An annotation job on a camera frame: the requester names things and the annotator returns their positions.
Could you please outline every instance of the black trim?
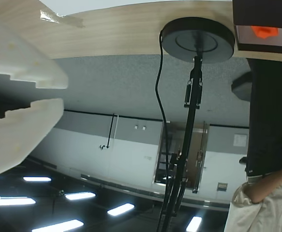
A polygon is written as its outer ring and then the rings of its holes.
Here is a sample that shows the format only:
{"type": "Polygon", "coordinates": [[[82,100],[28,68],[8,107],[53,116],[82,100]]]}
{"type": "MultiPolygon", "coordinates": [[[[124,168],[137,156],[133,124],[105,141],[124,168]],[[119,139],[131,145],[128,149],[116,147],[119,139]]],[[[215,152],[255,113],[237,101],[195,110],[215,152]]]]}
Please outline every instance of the black trim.
{"type": "MultiPolygon", "coordinates": [[[[73,113],[81,113],[81,114],[87,114],[87,115],[102,115],[102,116],[113,116],[110,114],[100,114],[100,113],[92,113],[92,112],[84,112],[84,111],[77,111],[77,110],[64,110],[67,112],[73,112],[73,113]]],[[[131,116],[122,116],[118,115],[122,118],[131,118],[131,119],[137,119],[137,120],[146,120],[146,121],[156,121],[156,122],[162,122],[162,119],[155,119],[155,118],[146,118],[146,117],[131,117],[131,116]]]]}
{"type": "Polygon", "coordinates": [[[249,129],[249,127],[239,127],[239,126],[229,126],[229,125],[219,125],[219,124],[210,124],[212,127],[227,127],[227,128],[237,128],[237,129],[249,129]]]}
{"type": "Polygon", "coordinates": [[[39,163],[42,166],[48,166],[50,168],[57,169],[57,166],[55,164],[43,161],[43,160],[35,158],[33,156],[28,156],[27,159],[30,160],[30,161],[37,162],[37,163],[39,163]]]}
{"type": "MultiPolygon", "coordinates": [[[[94,178],[94,177],[87,176],[85,174],[81,174],[81,178],[86,179],[88,181],[96,182],[96,183],[104,185],[104,186],[110,186],[110,187],[113,187],[113,188],[117,188],[117,189],[120,189],[120,190],[126,190],[126,191],[130,191],[130,192],[133,192],[133,193],[142,194],[142,195],[150,196],[150,197],[156,197],[156,198],[160,198],[160,199],[164,198],[164,194],[158,194],[158,193],[154,193],[154,192],[140,190],[140,189],[137,189],[137,188],[132,188],[132,187],[124,186],[124,185],[115,184],[113,182],[100,180],[100,179],[97,179],[97,178],[94,178]]],[[[206,205],[206,206],[223,208],[223,209],[229,209],[229,207],[230,207],[229,204],[215,203],[215,202],[207,203],[207,202],[204,202],[204,201],[198,201],[198,200],[186,199],[186,198],[183,198],[182,202],[188,203],[188,204],[197,204],[197,205],[200,205],[200,206],[206,205]]]]}
{"type": "Polygon", "coordinates": [[[238,43],[237,48],[239,51],[272,52],[282,54],[282,46],[238,43]]]}

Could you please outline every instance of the ceiling light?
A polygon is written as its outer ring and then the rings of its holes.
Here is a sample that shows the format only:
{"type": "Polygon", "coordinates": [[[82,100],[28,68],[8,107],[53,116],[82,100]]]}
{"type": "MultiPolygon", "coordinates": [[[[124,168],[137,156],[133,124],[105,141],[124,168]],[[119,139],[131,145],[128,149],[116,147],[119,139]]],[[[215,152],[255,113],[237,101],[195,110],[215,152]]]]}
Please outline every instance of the ceiling light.
{"type": "Polygon", "coordinates": [[[0,197],[0,205],[35,204],[35,200],[28,197],[0,197]]]}
{"type": "MultiPolygon", "coordinates": [[[[172,178],[172,176],[169,176],[169,179],[172,178]]],[[[166,176],[163,178],[163,180],[166,180],[166,176]]]]}
{"type": "Polygon", "coordinates": [[[51,181],[52,179],[49,177],[29,177],[26,176],[24,177],[25,181],[38,181],[38,182],[48,182],[51,181]]]}
{"type": "Polygon", "coordinates": [[[83,225],[84,225],[83,222],[75,219],[75,220],[66,221],[66,222],[51,225],[51,226],[34,229],[32,230],[32,232],[49,232],[49,231],[63,232],[63,231],[73,230],[83,225]]]}
{"type": "Polygon", "coordinates": [[[186,228],[186,232],[197,232],[201,221],[201,217],[193,217],[186,228]]]}
{"type": "Polygon", "coordinates": [[[85,198],[92,198],[95,196],[96,194],[94,194],[93,192],[78,192],[78,193],[70,193],[65,195],[65,197],[71,201],[85,199],[85,198]]]}
{"type": "Polygon", "coordinates": [[[133,204],[130,204],[130,203],[126,203],[126,204],[123,204],[121,206],[118,206],[114,209],[110,209],[109,211],[107,211],[107,213],[109,215],[112,215],[112,216],[118,216],[119,214],[123,214],[129,210],[132,210],[134,208],[134,205],[133,204]]]}

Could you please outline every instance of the person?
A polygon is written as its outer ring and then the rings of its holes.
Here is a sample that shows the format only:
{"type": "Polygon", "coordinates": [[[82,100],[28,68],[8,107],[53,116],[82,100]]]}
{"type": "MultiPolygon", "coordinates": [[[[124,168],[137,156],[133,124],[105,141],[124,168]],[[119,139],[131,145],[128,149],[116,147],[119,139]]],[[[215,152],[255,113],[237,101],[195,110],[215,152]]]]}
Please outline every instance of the person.
{"type": "Polygon", "coordinates": [[[234,193],[225,232],[282,232],[282,62],[252,71],[247,183],[234,193]]]}

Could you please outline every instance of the white wall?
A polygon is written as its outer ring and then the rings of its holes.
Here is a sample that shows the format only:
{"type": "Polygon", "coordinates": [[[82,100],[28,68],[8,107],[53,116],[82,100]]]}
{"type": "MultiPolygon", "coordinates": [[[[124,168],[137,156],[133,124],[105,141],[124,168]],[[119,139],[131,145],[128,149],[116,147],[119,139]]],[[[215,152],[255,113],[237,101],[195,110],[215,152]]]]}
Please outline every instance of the white wall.
{"type": "Polygon", "coordinates": [[[158,145],[111,140],[101,136],[53,128],[31,154],[59,166],[65,174],[87,174],[118,184],[150,188],[156,168],[158,145]]]}
{"type": "Polygon", "coordinates": [[[239,154],[206,152],[198,195],[209,199],[231,200],[235,190],[246,182],[245,165],[239,164],[239,154]],[[227,191],[217,191],[217,184],[228,183],[227,191]]]}
{"type": "MultiPolygon", "coordinates": [[[[233,141],[230,128],[216,128],[213,133],[211,129],[208,141],[212,144],[211,149],[215,149],[215,144],[221,149],[223,144],[220,143],[230,146],[230,140],[233,141]]],[[[136,189],[164,193],[164,185],[154,183],[159,145],[111,139],[110,148],[101,151],[99,146],[106,142],[107,138],[102,136],[54,128],[31,155],[57,165],[57,171],[78,179],[86,174],[136,189]]],[[[236,188],[246,181],[245,167],[238,163],[244,155],[207,151],[200,190],[193,194],[187,189],[184,197],[229,203],[236,188]],[[228,183],[227,192],[216,191],[218,182],[228,183]]]]}

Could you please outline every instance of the ceiling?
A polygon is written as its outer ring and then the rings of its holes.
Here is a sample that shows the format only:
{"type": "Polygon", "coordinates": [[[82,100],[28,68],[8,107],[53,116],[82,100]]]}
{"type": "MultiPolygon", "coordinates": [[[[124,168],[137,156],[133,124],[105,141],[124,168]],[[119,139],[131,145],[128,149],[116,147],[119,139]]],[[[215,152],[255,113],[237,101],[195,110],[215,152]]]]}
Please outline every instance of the ceiling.
{"type": "MultiPolygon", "coordinates": [[[[84,223],[75,232],[154,232],[161,208],[161,203],[76,180],[28,160],[0,174],[0,196],[27,196],[36,201],[35,205],[0,207],[0,232],[28,232],[72,219],[84,223]],[[23,176],[48,176],[52,181],[29,183],[22,180],[23,176]],[[61,190],[64,193],[90,191],[96,197],[69,201],[59,194],[61,190]],[[124,203],[132,203],[135,208],[118,217],[108,216],[107,210],[124,203]]],[[[220,232],[227,214],[181,206],[169,231],[186,231],[191,218],[198,216],[203,219],[201,231],[220,232]]]]}
{"type": "MultiPolygon", "coordinates": [[[[14,82],[0,75],[0,95],[17,102],[63,98],[65,109],[162,118],[154,85],[158,55],[98,56],[57,59],[70,78],[68,89],[36,89],[34,83],[14,82]]],[[[183,108],[192,64],[164,56],[159,92],[170,121],[185,122],[183,108]]],[[[231,58],[203,64],[203,95],[196,122],[248,126],[249,103],[231,92],[232,81],[249,70],[246,59],[231,58]]]]}

